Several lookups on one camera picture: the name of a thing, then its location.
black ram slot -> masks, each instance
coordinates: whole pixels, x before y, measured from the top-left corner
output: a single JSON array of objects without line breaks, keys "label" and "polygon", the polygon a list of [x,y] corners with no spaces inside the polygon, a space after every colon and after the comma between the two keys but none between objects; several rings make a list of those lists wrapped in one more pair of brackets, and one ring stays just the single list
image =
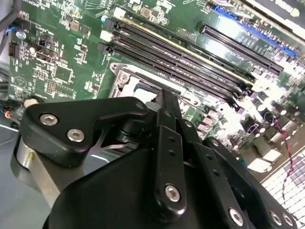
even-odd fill
[{"label": "black ram slot", "polygon": [[[141,30],[139,30],[139,29],[137,29],[137,28],[135,28],[135,27],[133,27],[133,26],[131,26],[131,25],[123,24],[123,25],[119,28],[119,31],[120,31],[121,33],[127,33],[127,34],[133,34],[133,35],[135,35],[135,36],[139,36],[139,37],[141,37],[141,38],[143,38],[143,39],[148,40],[149,42],[155,43],[155,44],[157,44],[157,45],[163,47],[164,49],[167,49],[167,50],[169,50],[169,51],[172,51],[172,52],[176,53],[177,55],[180,55],[180,56],[182,56],[182,57],[184,57],[184,58],[186,58],[186,59],[188,59],[188,60],[190,60],[190,61],[192,61],[192,62],[195,62],[195,63],[198,64],[198,65],[204,66],[205,68],[209,68],[210,70],[213,70],[213,71],[215,71],[215,72],[218,72],[219,75],[223,75],[224,77],[227,77],[227,80],[230,80],[230,81],[235,82],[235,83],[241,83],[240,80],[238,80],[238,79],[236,79],[236,78],[234,78],[234,77],[232,77],[232,76],[229,76],[228,74],[224,74],[224,73],[223,73],[223,74],[220,74],[220,73],[221,73],[220,70],[217,70],[217,69],[215,69],[214,67],[211,67],[211,66],[209,66],[209,65],[207,65],[207,64],[205,64],[205,63],[202,63],[201,60],[199,60],[199,59],[197,59],[197,58],[195,58],[195,57],[192,57],[192,56],[190,56],[189,54],[187,54],[187,53],[185,53],[185,52],[183,52],[183,51],[177,50],[175,47],[173,47],[173,46],[171,46],[171,45],[169,45],[169,44],[164,43],[163,41],[159,40],[157,37],[154,37],[154,36],[152,36],[151,34],[146,33],[146,32],[144,32],[144,31],[141,31]],[[193,50],[195,50],[195,51],[197,52],[197,54],[203,56],[204,58],[206,58],[206,59],[208,59],[208,60],[210,60],[210,61],[215,62],[216,64],[218,64],[218,65],[220,65],[220,66],[222,66],[222,67],[228,69],[229,71],[234,72],[235,74],[239,74],[240,77],[242,77],[242,78],[244,78],[244,79],[247,79],[247,80],[249,80],[249,81],[251,81],[251,82],[254,82],[254,77],[251,76],[251,74],[248,74],[248,73],[246,73],[246,72],[240,73],[240,72],[236,71],[235,68],[229,67],[229,66],[228,66],[228,63],[219,62],[218,59],[212,58],[210,55],[206,55],[206,53],[204,53],[202,49],[200,49],[200,50],[199,50],[199,49],[200,49],[199,47],[196,47],[196,49],[193,49]]]},{"label": "black ram slot", "polygon": [[171,32],[169,30],[167,30],[166,28],[164,28],[163,26],[160,26],[160,25],[157,25],[153,22],[150,22],[148,20],[144,20],[142,17],[140,17],[138,14],[130,11],[130,10],[127,10],[125,9],[126,12],[127,12],[127,15],[133,17],[134,19],[136,19],[137,21],[140,21],[142,22],[142,25],[148,29],[151,29],[151,28],[154,28],[154,32],[158,32],[158,31],[162,31],[164,34],[167,34],[169,35],[170,37],[173,37],[177,40],[179,40],[181,42],[181,44],[186,48],[186,49],[189,49],[189,50],[193,50],[193,51],[200,51],[199,54],[201,54],[201,56],[203,56],[204,58],[207,58],[209,59],[210,61],[213,61],[214,63],[217,63],[218,65],[226,68],[227,70],[229,71],[232,71],[236,74],[239,74],[241,75],[241,77],[251,81],[251,82],[254,82],[255,81],[255,78],[249,74],[247,71],[244,71],[243,69],[237,67],[237,66],[234,66],[232,65],[230,62],[228,61],[225,61],[223,59],[221,59],[220,57],[214,55],[213,53],[203,49],[202,47],[180,37],[179,35],[177,35],[176,33],[174,32]]},{"label": "black ram slot", "polygon": [[144,57],[142,55],[139,55],[138,53],[129,50],[128,47],[122,47],[117,45],[113,48],[113,52],[130,57],[143,65],[150,66],[153,69],[162,72],[162,74],[167,79],[175,78],[181,81],[182,83],[184,83],[185,85],[188,85],[189,87],[197,88],[199,90],[202,90],[202,92],[205,94],[210,94],[224,101],[229,101],[232,99],[232,95],[227,94],[225,92],[221,92],[221,93],[217,92],[214,90],[214,88],[210,88],[209,85],[202,85],[201,82],[196,82],[194,79],[186,78],[184,75],[171,71],[167,67],[162,66],[161,64],[155,62],[154,60],[150,60],[147,57]]},{"label": "black ram slot", "polygon": [[[132,42],[136,42],[141,45],[145,45],[139,41],[136,41],[133,38],[130,37],[125,37],[125,34],[121,35],[119,37],[122,41],[127,41],[132,40]],[[151,49],[157,51],[161,55],[167,56],[171,59],[174,59],[175,61],[178,61],[181,64],[184,64],[192,69],[192,71],[197,71],[202,74],[207,75],[209,78],[217,80],[219,83],[226,84],[231,88],[237,89],[237,88],[246,88],[246,85],[244,83],[239,82],[238,80],[232,81],[232,79],[235,79],[228,74],[225,74],[215,68],[210,68],[207,65],[204,65],[200,63],[195,58],[187,58],[185,55],[177,54],[176,52],[173,52],[172,50],[165,49],[161,47],[160,45],[156,43],[152,43],[152,46],[150,46]]]},{"label": "black ram slot", "polygon": [[248,47],[238,43],[234,39],[224,35],[223,33],[215,30],[214,28],[203,24],[201,29],[201,34],[203,34],[208,39],[211,39],[219,44],[222,44],[227,49],[238,53],[240,56],[250,60],[253,64],[256,64],[264,69],[269,70],[272,73],[279,74],[284,68],[276,64],[273,61],[265,58],[264,56],[256,53],[255,51],[249,49]]},{"label": "black ram slot", "polygon": [[176,60],[170,60],[165,58],[164,56],[160,55],[155,50],[152,50],[150,47],[144,46],[143,44],[134,42],[130,39],[126,39],[124,37],[119,38],[120,42],[122,42],[124,45],[129,46],[130,48],[136,48],[141,51],[145,51],[146,53],[149,53],[154,58],[157,59],[158,62],[166,64],[168,67],[170,67],[172,70],[175,70],[177,72],[183,73],[184,75],[188,75],[189,77],[194,78],[200,78],[201,80],[211,83],[213,85],[217,85],[218,87],[221,87],[223,90],[227,91],[228,93],[235,92],[236,94],[241,96],[240,91],[238,91],[236,88],[230,88],[226,84],[223,84],[215,79],[209,78],[206,75],[200,74],[197,71],[194,71],[190,67],[183,65],[181,63],[178,63]]}]

ram slot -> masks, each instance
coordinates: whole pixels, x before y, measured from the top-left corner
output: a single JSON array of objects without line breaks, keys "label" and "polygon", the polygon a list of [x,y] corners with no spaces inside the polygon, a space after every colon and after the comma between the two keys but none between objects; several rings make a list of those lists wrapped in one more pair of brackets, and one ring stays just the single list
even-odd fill
[{"label": "ram slot", "polygon": [[154,59],[156,62],[158,62],[160,65],[163,65],[167,67],[168,69],[171,69],[172,71],[175,71],[176,73],[182,74],[185,77],[188,77],[192,80],[196,80],[200,83],[203,83],[205,85],[209,85],[213,90],[219,90],[221,89],[223,92],[226,92],[226,94],[232,94],[235,93],[239,97],[242,96],[240,91],[230,88],[229,86],[225,84],[221,84],[220,82],[208,78],[205,75],[199,74],[196,71],[192,71],[189,67],[179,64],[175,60],[169,60],[163,56],[161,56],[158,52],[150,49],[149,47],[146,47],[144,45],[140,45],[138,43],[129,41],[122,41],[121,39],[116,40],[115,42],[118,45],[121,45],[123,47],[128,47],[129,49],[137,52],[137,53],[143,53],[143,55],[150,55],[151,59]]},{"label": "ram slot", "polygon": [[210,94],[213,97],[216,97],[216,98],[224,100],[224,101],[229,101],[232,99],[233,95],[230,93],[227,93],[222,88],[219,88],[214,85],[211,85],[210,83],[198,81],[196,79],[192,79],[192,78],[186,77],[185,75],[177,73],[177,72],[169,69],[167,66],[164,66],[163,64],[157,62],[156,60],[150,59],[147,56],[144,56],[140,53],[137,53],[137,52],[131,50],[128,46],[125,46],[123,44],[114,45],[114,46],[111,46],[111,45],[105,45],[105,46],[106,46],[105,50],[129,57],[129,58],[137,61],[140,64],[151,67],[154,72],[156,70],[160,71],[162,76],[167,78],[168,80],[171,80],[173,78],[176,80],[179,80],[188,88],[193,88],[193,89],[199,90],[199,93]]},{"label": "ram slot", "polygon": [[189,74],[197,76],[198,78],[204,79],[212,84],[216,84],[219,87],[224,88],[228,92],[234,91],[237,94],[241,95],[241,90],[236,84],[234,84],[228,80],[226,81],[225,79],[222,79],[222,81],[219,81],[219,77],[217,77],[216,75],[214,76],[214,78],[212,78],[212,77],[210,77],[211,75],[208,75],[207,72],[205,70],[203,70],[202,68],[200,68],[199,66],[193,65],[192,63],[189,63],[188,61],[185,62],[183,59],[181,59],[182,62],[180,62],[179,61],[180,58],[178,56],[175,56],[173,53],[167,52],[165,54],[163,52],[158,52],[156,49],[152,49],[151,47],[149,47],[143,43],[140,43],[135,40],[131,40],[131,39],[123,37],[123,36],[118,37],[118,39],[119,39],[119,41],[123,42],[124,44],[126,44],[130,47],[134,47],[138,50],[142,50],[142,51],[149,53],[150,55],[157,58],[158,61],[161,60],[163,62],[167,62],[167,63],[171,64],[172,66],[174,66],[175,68],[181,69],[181,71],[186,71]]},{"label": "ram slot", "polygon": [[213,53],[203,49],[202,47],[200,47],[200,46],[198,46],[194,43],[191,43],[190,41],[180,37],[176,33],[164,28],[163,26],[157,25],[157,24],[155,24],[153,22],[150,22],[148,20],[144,20],[138,14],[136,14],[136,13],[130,11],[130,10],[127,10],[127,9],[124,9],[124,10],[126,11],[126,15],[128,15],[128,17],[130,17],[130,18],[132,17],[132,18],[136,19],[138,22],[141,23],[142,26],[152,28],[152,29],[154,29],[154,31],[161,31],[164,34],[167,34],[169,37],[172,37],[172,38],[175,38],[176,40],[178,40],[179,43],[182,46],[184,46],[186,49],[200,54],[202,57],[212,61],[213,63],[215,63],[215,64],[233,72],[233,73],[239,74],[240,76],[242,76],[242,78],[244,78],[244,79],[246,79],[250,82],[255,81],[255,78],[250,73],[248,73],[247,71],[244,71],[243,69],[232,65],[230,62],[225,61],[224,59],[214,55]]},{"label": "ram slot", "polygon": [[243,82],[238,81],[237,79],[219,71],[214,68],[209,68],[209,66],[204,65],[200,63],[200,61],[196,60],[195,58],[182,55],[181,53],[175,52],[173,48],[166,49],[163,46],[156,44],[155,42],[151,42],[148,44],[144,44],[141,41],[138,41],[138,39],[134,39],[131,34],[126,34],[125,32],[120,36],[120,39],[123,41],[129,42],[129,40],[132,40],[133,43],[137,43],[140,45],[146,45],[147,47],[150,47],[154,51],[158,52],[162,56],[167,56],[168,58],[171,58],[180,64],[186,65],[187,67],[191,68],[192,71],[196,71],[198,73],[206,75],[208,78],[214,79],[218,81],[219,83],[226,84],[231,88],[234,88],[238,91],[240,91],[240,88],[246,88],[246,85]]},{"label": "ram slot", "polygon": [[256,64],[266,70],[269,70],[272,73],[279,74],[284,68],[276,64],[273,61],[265,58],[264,56],[256,53],[255,51],[249,49],[248,47],[238,43],[232,38],[224,35],[223,33],[213,29],[212,27],[203,24],[201,29],[201,34],[206,38],[213,40],[227,49],[233,51],[234,53],[239,54],[245,59],[250,60],[253,64]]},{"label": "ram slot", "polygon": [[248,85],[254,85],[254,78],[249,74],[243,74],[242,76],[239,74],[239,72],[232,70],[227,70],[225,68],[225,64],[218,65],[214,62],[214,59],[210,59],[207,57],[203,57],[201,54],[195,53],[190,51],[189,49],[186,49],[158,34],[156,34],[153,31],[150,31],[147,28],[144,28],[141,25],[137,25],[136,23],[128,20],[128,19],[122,19],[123,22],[126,22],[125,24],[121,24],[118,26],[118,31],[124,32],[124,33],[133,33],[137,34],[139,37],[143,37],[147,39],[148,41],[155,42],[158,45],[162,46],[165,49],[169,49],[172,51],[175,51],[177,54],[182,55],[188,59],[196,60],[197,62],[204,63],[205,66],[208,66],[211,69],[217,69],[221,72],[226,73],[230,76],[230,78],[235,78],[239,80],[239,82],[244,82]]}]

green circuit board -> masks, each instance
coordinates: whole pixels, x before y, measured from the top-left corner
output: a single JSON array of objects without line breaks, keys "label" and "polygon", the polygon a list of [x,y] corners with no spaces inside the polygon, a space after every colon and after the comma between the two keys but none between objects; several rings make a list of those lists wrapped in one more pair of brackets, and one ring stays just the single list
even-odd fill
[{"label": "green circuit board", "polygon": [[[212,9],[213,4],[213,1],[204,0],[24,0],[20,18],[29,21],[31,26],[24,31],[25,39],[12,32],[12,42],[20,45],[20,53],[18,58],[11,58],[9,97],[23,101],[35,95],[46,102],[107,98],[115,80],[109,69],[112,62],[133,63],[141,67],[126,56],[111,55],[97,49],[98,43],[103,42],[101,32],[107,29],[103,24],[105,18],[113,18],[115,8],[120,7],[130,20],[133,20],[131,15],[137,15],[251,72],[254,69],[251,61],[200,34],[203,23],[217,29],[283,66],[284,71],[279,76],[271,75],[270,81],[288,91],[285,103],[295,104],[295,97],[304,86],[305,47],[241,9],[239,13],[249,15],[261,30],[269,31],[297,53],[293,61],[288,61],[287,53],[218,14]],[[48,50],[57,53],[52,62],[41,61],[30,53],[37,38],[44,35],[52,37]],[[208,95],[199,95],[198,98],[201,103],[198,108],[202,111],[215,103]],[[21,117],[23,109],[16,113]],[[202,113],[190,107],[184,118],[196,124]]]}]

black metal bracket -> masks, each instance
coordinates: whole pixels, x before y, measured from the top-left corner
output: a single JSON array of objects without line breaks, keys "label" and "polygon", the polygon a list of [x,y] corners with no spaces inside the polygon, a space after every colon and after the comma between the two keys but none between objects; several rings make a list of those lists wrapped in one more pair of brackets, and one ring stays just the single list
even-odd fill
[{"label": "black metal bracket", "polygon": [[[217,139],[202,144],[173,94],[161,90],[154,102],[157,112],[136,98],[26,110],[21,137],[49,163],[77,168],[95,144],[94,150],[138,145],[63,189],[46,228],[296,229],[291,215]],[[56,123],[43,122],[45,114]],[[81,130],[81,141],[69,138],[71,129]]]}]

mounting hole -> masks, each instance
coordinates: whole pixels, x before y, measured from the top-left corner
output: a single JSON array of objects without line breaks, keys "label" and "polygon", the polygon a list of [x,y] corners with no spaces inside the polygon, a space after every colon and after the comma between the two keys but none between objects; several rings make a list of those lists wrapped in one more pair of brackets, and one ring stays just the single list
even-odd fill
[{"label": "mounting hole", "polygon": [[170,153],[171,156],[176,156],[176,153],[174,151],[169,150],[168,152]]},{"label": "mounting hole", "polygon": [[166,116],[171,117],[171,113],[169,113],[168,111],[164,111],[164,113],[166,114]]},{"label": "mounting hole", "polygon": [[215,174],[215,176],[220,177],[220,174],[216,169],[213,170],[213,173]]},{"label": "mounting hole", "polygon": [[211,157],[211,155],[207,154],[206,157],[210,160],[213,160],[213,158]]}]

